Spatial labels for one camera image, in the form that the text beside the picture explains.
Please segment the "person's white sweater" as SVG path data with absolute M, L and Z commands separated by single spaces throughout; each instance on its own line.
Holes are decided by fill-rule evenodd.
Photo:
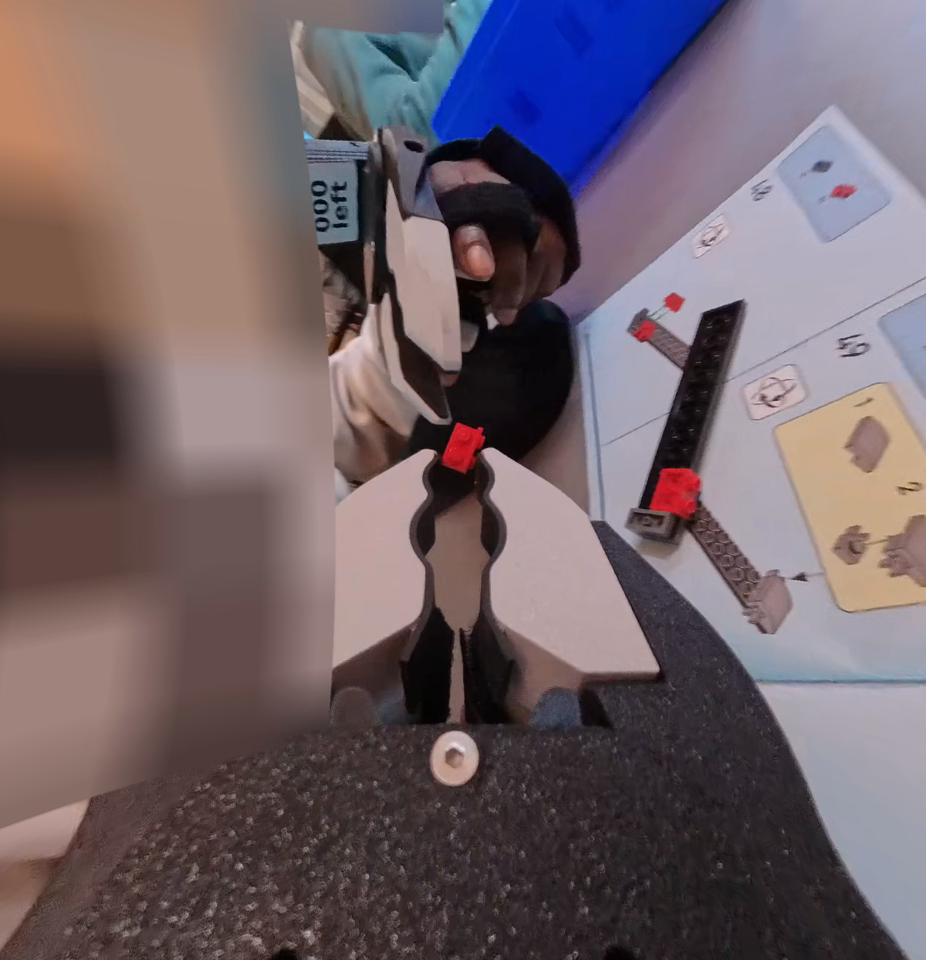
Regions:
M 378 330 L 368 315 L 328 358 L 337 500 L 395 464 L 421 419 L 389 375 Z

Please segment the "open lego instruction booklet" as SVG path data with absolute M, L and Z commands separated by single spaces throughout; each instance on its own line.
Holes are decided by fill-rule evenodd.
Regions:
M 743 302 L 716 543 L 626 528 L 703 314 Z M 926 201 L 832 106 L 580 328 L 591 514 L 761 686 L 834 844 L 926 958 Z

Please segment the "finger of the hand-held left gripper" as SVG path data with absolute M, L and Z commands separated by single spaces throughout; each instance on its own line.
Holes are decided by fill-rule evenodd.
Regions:
M 397 391 L 429 423 L 449 425 L 452 414 L 435 361 L 405 334 L 401 314 L 378 319 L 385 367 Z

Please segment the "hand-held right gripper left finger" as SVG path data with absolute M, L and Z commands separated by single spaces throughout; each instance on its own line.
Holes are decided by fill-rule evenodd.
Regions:
M 381 723 L 445 724 L 455 634 L 435 598 L 430 474 L 422 450 L 336 507 L 331 702 Z

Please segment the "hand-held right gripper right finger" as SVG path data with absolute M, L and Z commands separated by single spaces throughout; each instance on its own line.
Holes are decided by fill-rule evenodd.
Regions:
M 476 490 L 488 555 L 466 644 L 468 681 L 491 721 L 529 721 L 543 696 L 648 683 L 659 665 L 588 514 L 497 449 Z

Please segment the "black quilted wrist pad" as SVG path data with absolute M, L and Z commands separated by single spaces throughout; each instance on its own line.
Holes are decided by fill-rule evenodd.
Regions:
M 575 374 L 571 327 L 552 301 L 530 303 L 509 326 L 483 328 L 461 373 L 445 387 L 451 420 L 419 417 L 402 453 L 445 449 L 456 425 L 481 428 L 486 445 L 512 460 L 530 454 L 565 407 Z

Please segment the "large blue plastic bin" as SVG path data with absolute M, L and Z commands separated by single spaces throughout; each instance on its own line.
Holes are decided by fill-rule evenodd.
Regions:
M 442 142 L 502 126 L 582 191 L 724 1 L 493 1 L 436 108 Z

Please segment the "long black lego plate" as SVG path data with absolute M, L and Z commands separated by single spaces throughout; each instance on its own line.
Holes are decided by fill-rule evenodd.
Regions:
M 652 346 L 681 373 L 637 508 L 649 507 L 662 468 L 688 468 L 700 476 L 746 308 L 745 300 L 739 299 L 704 312 L 692 343 L 679 340 L 646 310 L 631 321 L 630 334 Z

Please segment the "person's left hand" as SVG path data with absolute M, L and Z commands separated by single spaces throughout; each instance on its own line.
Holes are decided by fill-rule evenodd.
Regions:
M 535 240 L 527 244 L 511 218 L 468 212 L 450 231 L 459 278 L 483 284 L 481 298 L 499 326 L 511 326 L 526 306 L 565 284 L 578 249 L 575 211 L 562 179 L 536 158 L 503 166 L 482 158 L 431 163 L 441 207 L 461 205 L 489 186 L 517 186 L 533 208 Z

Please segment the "small red lego brick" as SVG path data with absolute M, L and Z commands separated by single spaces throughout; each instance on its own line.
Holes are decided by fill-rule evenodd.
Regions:
M 475 469 L 485 440 L 482 427 L 455 424 L 441 457 L 441 465 L 457 474 L 469 474 Z
M 647 509 L 688 521 L 697 511 L 701 487 L 701 478 L 693 469 L 664 467 L 660 470 Z

